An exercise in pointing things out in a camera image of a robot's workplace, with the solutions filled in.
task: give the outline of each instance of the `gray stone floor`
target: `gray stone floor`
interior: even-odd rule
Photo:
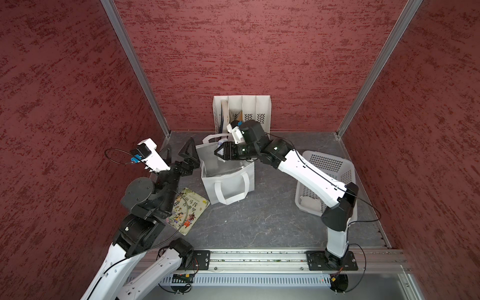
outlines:
[[[347,157],[333,132],[275,134],[291,140],[300,153],[312,150]],[[173,132],[169,141],[173,160],[180,160],[176,153],[190,136],[196,144],[201,144],[207,135],[207,132]],[[179,191],[184,187],[208,199],[199,169],[192,176],[180,180]],[[255,162],[255,190],[231,205],[210,205],[184,238],[195,248],[324,248],[327,242],[326,227],[320,217],[297,208],[296,187],[294,178],[271,166]],[[365,198],[363,187],[360,187],[359,197]],[[358,201],[358,220],[375,218],[371,208]],[[167,225],[157,241],[170,237],[174,232]],[[348,236],[349,242],[362,247],[385,246],[377,222],[352,224]]]

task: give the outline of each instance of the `mounting plate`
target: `mounting plate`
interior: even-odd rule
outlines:
[[[210,265],[210,251],[209,250],[193,250],[192,260],[193,260],[193,263],[190,264],[190,266],[185,268],[184,270],[193,270],[193,271],[196,271],[197,269],[199,271],[208,270],[208,266]]]
[[[327,266],[325,251],[306,251],[308,269],[310,271],[338,271]],[[358,271],[359,267],[352,251],[345,255],[343,271]]]

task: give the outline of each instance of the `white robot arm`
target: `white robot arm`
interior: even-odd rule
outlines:
[[[165,162],[151,139],[141,141],[131,155],[133,163],[144,163],[145,168],[155,172],[158,178],[152,181],[140,177],[127,187],[121,203],[130,213],[122,221],[82,300],[139,300],[163,277],[180,266],[185,268],[192,264],[193,247],[183,239],[177,239],[153,265],[124,286],[145,253],[159,246],[155,246],[154,241],[165,227],[162,221],[172,214],[180,177],[191,175],[200,166],[192,138],[180,150],[181,162],[172,164],[169,154]]]
[[[287,141],[271,141],[257,121],[234,121],[227,130],[232,133],[234,142],[223,142],[215,150],[215,155],[223,160],[257,158],[297,179],[328,206],[321,216],[328,236],[325,265],[333,270],[340,269],[348,250],[348,224],[357,219],[358,187],[354,183],[345,184],[331,178],[303,158]]]

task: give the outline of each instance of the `book cover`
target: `book cover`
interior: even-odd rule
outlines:
[[[188,214],[185,223],[179,230],[181,234],[187,235],[197,221],[198,217],[200,217],[200,215],[210,205],[210,201],[188,188],[184,188],[180,194],[185,198],[186,201],[177,195],[173,205],[172,215],[166,219],[166,222],[172,225],[175,229],[178,229],[182,225],[185,216]]]

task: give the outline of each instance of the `white plastic basket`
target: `white plastic basket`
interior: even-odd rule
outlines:
[[[355,168],[349,160],[315,151],[305,151],[302,156],[312,165],[316,166],[330,177],[345,184],[355,183]],[[302,201],[302,196],[308,196],[314,199],[313,202]],[[306,213],[321,216],[327,206],[322,200],[309,188],[297,183],[297,192],[295,193],[295,204]]]
[[[224,107],[222,107],[222,100],[227,101],[227,105]],[[214,96],[215,133],[227,132],[227,125],[236,120],[240,112],[243,114],[243,121],[255,120],[262,125],[265,132],[270,133],[272,100],[268,95]]]

